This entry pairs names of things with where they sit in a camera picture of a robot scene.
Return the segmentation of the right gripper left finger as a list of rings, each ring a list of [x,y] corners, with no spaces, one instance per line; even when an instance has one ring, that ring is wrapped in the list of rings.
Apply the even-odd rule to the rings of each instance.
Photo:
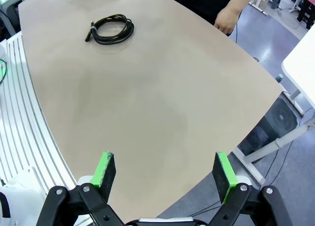
[[[36,224],[73,226],[79,216],[89,215],[96,226],[122,226],[108,204],[115,175],[114,154],[104,152],[90,181],[71,190],[63,186],[49,190]]]

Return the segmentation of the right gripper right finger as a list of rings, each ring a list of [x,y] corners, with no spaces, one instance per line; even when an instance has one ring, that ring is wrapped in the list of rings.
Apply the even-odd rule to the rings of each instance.
[[[226,153],[217,152],[212,171],[221,206],[210,226],[232,226],[238,217],[249,215],[256,226],[288,226],[289,213],[274,186],[256,189],[239,182]]]

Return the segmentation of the person's left hand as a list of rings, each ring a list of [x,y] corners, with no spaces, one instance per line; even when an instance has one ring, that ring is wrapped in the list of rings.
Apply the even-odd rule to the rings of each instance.
[[[236,27],[240,14],[240,10],[226,6],[218,13],[214,26],[225,35],[230,35]]]

